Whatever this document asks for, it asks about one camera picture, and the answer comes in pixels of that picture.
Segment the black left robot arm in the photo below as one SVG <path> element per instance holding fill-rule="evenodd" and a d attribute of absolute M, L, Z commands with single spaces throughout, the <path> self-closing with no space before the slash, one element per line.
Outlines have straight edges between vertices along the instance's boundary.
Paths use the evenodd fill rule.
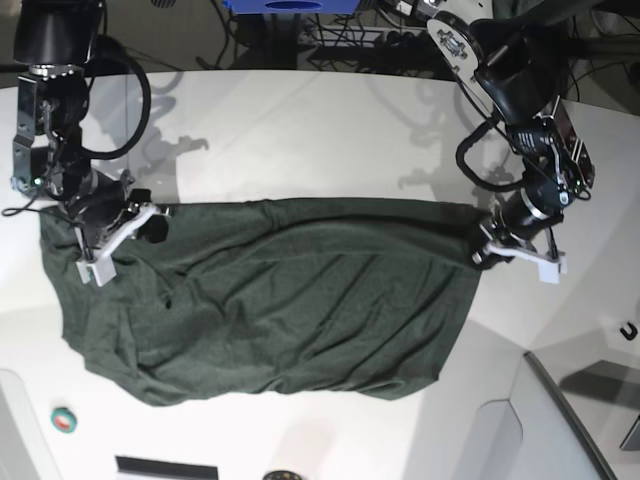
<path fill-rule="evenodd" d="M 456 164 L 475 186 L 509 196 L 479 225 L 470 257 L 481 269 L 519 258 L 536 264 L 546 283 L 559 282 L 567 270 L 553 228 L 574 201 L 590 200 L 595 180 L 587 147 L 563 104 L 569 62 L 639 59 L 637 34 L 568 35 L 565 22 L 597 5 L 542 1 L 519 15 L 494 19 L 486 1 L 478 15 L 457 13 L 439 1 L 427 21 L 454 80 L 482 119 L 458 145 Z M 491 183 L 467 163 L 467 152 L 489 131 L 523 161 L 520 180 Z"/>

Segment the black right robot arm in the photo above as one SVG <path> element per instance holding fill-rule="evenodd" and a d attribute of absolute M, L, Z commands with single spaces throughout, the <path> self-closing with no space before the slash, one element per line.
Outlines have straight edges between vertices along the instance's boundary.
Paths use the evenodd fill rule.
<path fill-rule="evenodd" d="M 83 283 L 104 286 L 116 276 L 112 258 L 127 239 L 162 241 L 165 212 L 129 170 L 117 177 L 96 161 L 125 157 L 142 139 L 151 114 L 151 86 L 141 65 L 106 34 L 103 1 L 24 1 L 18 15 L 14 60 L 19 71 L 13 139 L 12 188 L 30 203 L 56 202 L 75 230 Z M 80 126 L 103 67 L 120 66 L 140 85 L 142 108 L 129 139 L 111 151 L 84 146 Z"/>

